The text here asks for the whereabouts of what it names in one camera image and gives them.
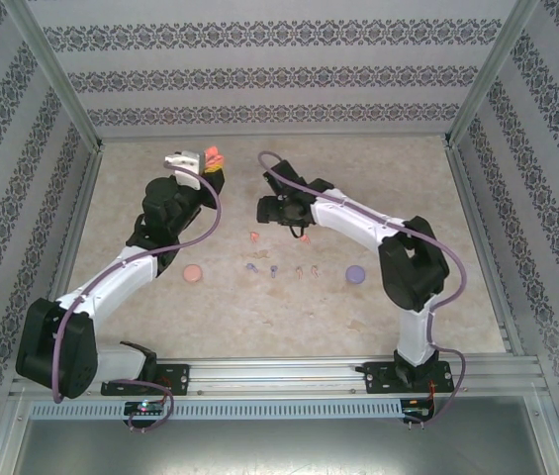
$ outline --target metal frame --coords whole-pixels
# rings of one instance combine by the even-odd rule
[[[446,134],[450,143],[459,143],[466,134],[473,117],[477,113],[490,86],[495,81],[501,67],[510,55],[529,17],[538,5],[538,0],[516,0],[506,23],[501,28],[497,40],[479,70],[468,95],[457,112],[452,126]]]
[[[33,52],[48,82],[61,100],[61,104],[68,112],[72,123],[87,143],[88,150],[92,151],[101,143],[101,139],[97,135],[85,108],[81,105],[52,47],[48,43],[42,27],[40,27],[33,12],[31,12],[27,0],[3,0],[3,3],[9,16],[13,19],[13,22]]]
[[[68,291],[70,276],[72,275],[72,269],[77,258],[77,251],[79,250],[85,221],[90,209],[90,202],[92,201],[92,194],[94,193],[94,187],[99,176],[104,149],[103,145],[97,145],[90,155],[82,192],[77,198],[77,206],[70,229],[68,230],[68,236],[66,237],[65,250],[59,260],[59,266],[55,272],[56,277],[52,281],[52,287],[48,295],[50,299],[56,299]]]
[[[525,352],[520,342],[518,331],[516,330],[516,324],[514,323],[512,312],[510,311],[510,305],[508,304],[499,272],[497,272],[497,266],[492,257],[493,254],[490,249],[488,237],[484,231],[481,215],[475,205],[475,198],[464,172],[459,150],[456,146],[451,146],[449,144],[444,147],[444,150],[446,152],[448,164],[450,165],[450,170],[453,174],[455,188],[457,188],[459,200],[464,210],[464,216],[468,223],[470,236],[475,245],[475,250],[477,251],[477,258],[479,259],[479,265],[481,266],[481,271],[486,281],[490,302],[495,310],[495,316],[497,317],[499,326],[500,328],[503,327],[502,330],[505,330],[506,337],[509,341],[510,347],[507,347],[507,349],[515,355],[524,355]]]
[[[458,359],[446,357],[453,377],[458,377]],[[189,364],[189,395],[178,401],[207,401],[231,404],[237,401],[265,403],[299,401],[359,402],[373,400],[365,391],[364,375],[355,367],[365,361],[391,360],[390,357],[306,358],[306,359],[200,359],[163,360]],[[465,384],[458,398],[519,396],[528,408],[540,455],[548,474],[559,474],[559,421],[551,404],[538,359],[509,354],[469,355]],[[382,395],[382,401],[401,397],[422,398],[427,394]],[[78,402],[126,401],[139,398],[106,398],[99,387],[91,387]],[[47,388],[16,378],[10,388],[4,417],[0,422],[0,474],[13,473],[31,417],[38,403],[51,401]]]

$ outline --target pink disc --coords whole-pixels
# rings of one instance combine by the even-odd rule
[[[187,282],[198,282],[202,279],[202,267],[197,264],[187,265],[182,271],[182,277]]]

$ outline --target slotted metal strip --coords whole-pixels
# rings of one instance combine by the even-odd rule
[[[34,403],[34,421],[104,421],[123,418],[123,401],[70,401]],[[400,418],[399,399],[288,400],[288,401],[176,401],[172,419],[192,420],[286,420],[286,419],[379,419]],[[158,419],[137,416],[137,419]]]

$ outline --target patterned wallpaper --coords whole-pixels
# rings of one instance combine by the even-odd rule
[[[444,133],[514,0],[463,3],[30,5],[99,135],[126,138]]]
[[[460,153],[519,336],[559,412],[559,0],[537,6]]]
[[[89,155],[0,2],[0,409],[26,309],[50,291]]]

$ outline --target black cable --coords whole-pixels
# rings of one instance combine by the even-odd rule
[[[298,239],[298,238],[302,238],[302,237],[303,237],[303,231],[304,231],[304,229],[305,229],[303,226],[301,226],[301,234],[298,235],[298,236],[297,236],[297,234],[295,233],[295,230],[294,230],[294,228],[293,228],[292,226],[290,226],[289,228],[290,228],[290,233],[292,233],[292,237],[293,237],[294,239]]]

